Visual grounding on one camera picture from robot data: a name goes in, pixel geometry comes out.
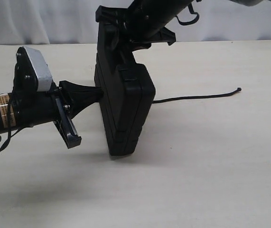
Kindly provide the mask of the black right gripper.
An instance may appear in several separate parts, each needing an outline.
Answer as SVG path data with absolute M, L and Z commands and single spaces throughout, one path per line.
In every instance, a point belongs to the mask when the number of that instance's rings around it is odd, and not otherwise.
M 175 43 L 176 35 L 166 25 L 174 18 L 182 26 L 193 25 L 194 19 L 183 22 L 178 18 L 186 8 L 191 15 L 195 14 L 191 0 L 135 0 L 127 8 L 99 6 L 96 22 L 110 24 L 110 71 L 129 70 L 135 65 L 130 44 Z

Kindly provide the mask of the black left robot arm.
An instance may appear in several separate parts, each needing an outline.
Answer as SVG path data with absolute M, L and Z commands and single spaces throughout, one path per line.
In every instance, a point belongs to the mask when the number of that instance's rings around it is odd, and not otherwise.
M 72 119 L 102 96 L 99 87 L 68 81 L 53 83 L 47 92 L 18 90 L 0 95 L 0 134 L 53 122 L 68 149 L 79 146 L 82 138 Z

